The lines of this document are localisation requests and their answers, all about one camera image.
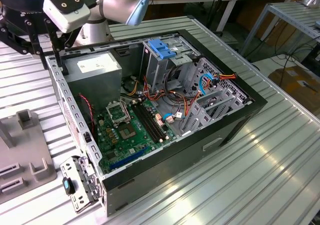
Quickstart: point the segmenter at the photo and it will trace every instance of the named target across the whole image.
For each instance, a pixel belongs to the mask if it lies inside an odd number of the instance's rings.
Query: motherboard
[[[158,125],[156,114],[152,103],[145,100],[133,104],[115,102],[105,112],[95,115],[97,145],[102,153],[99,165],[104,173],[176,139],[168,125]]]

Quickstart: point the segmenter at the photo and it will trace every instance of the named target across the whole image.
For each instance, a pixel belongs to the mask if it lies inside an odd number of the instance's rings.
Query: slotted aluminum surface
[[[320,21],[320,7],[309,8],[300,2],[272,3],[268,9],[279,18],[293,25],[301,32],[319,42],[320,28],[315,26]]]
[[[320,208],[320,122],[196,20],[111,26],[116,39],[177,29],[188,30],[268,104],[228,145],[108,218],[99,203],[74,212],[59,165],[78,152],[49,74],[40,61],[0,43],[0,119],[22,109],[39,114],[58,174],[1,204],[1,224],[308,224]]]

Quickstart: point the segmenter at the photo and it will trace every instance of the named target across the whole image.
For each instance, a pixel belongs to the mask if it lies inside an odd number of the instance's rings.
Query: blue cable
[[[207,78],[209,78],[210,80],[213,80],[214,77],[213,77],[213,76],[211,75],[211,73],[209,73],[209,72],[203,74],[203,75],[200,77],[199,89],[200,89],[200,91],[203,93],[203,95],[206,95],[205,90],[204,90],[204,88],[202,87],[202,79],[203,79],[204,77],[207,77]]]
[[[172,113],[166,113],[165,115],[163,115],[162,119],[166,120],[166,118],[172,116]]]

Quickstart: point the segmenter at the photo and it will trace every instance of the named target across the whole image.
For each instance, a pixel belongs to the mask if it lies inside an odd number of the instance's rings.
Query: sticker
[[[291,75],[292,77],[298,76],[299,74],[296,71],[293,70],[287,70],[286,71],[289,75]]]
[[[104,69],[105,72],[111,72],[119,69],[117,62],[113,61],[108,53],[99,57],[78,61],[77,65],[83,74],[99,69]]]
[[[304,81],[304,80],[299,80],[299,81],[297,81],[300,85],[301,85],[301,87],[305,87],[306,85],[309,85],[306,81]]]
[[[180,119],[182,117],[182,112],[177,111],[175,116]]]

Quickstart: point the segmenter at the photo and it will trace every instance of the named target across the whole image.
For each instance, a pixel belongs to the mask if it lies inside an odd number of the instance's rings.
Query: cardboard box
[[[279,85],[283,69],[277,69],[269,79]],[[285,69],[281,88],[315,116],[320,114],[320,82],[300,66]]]

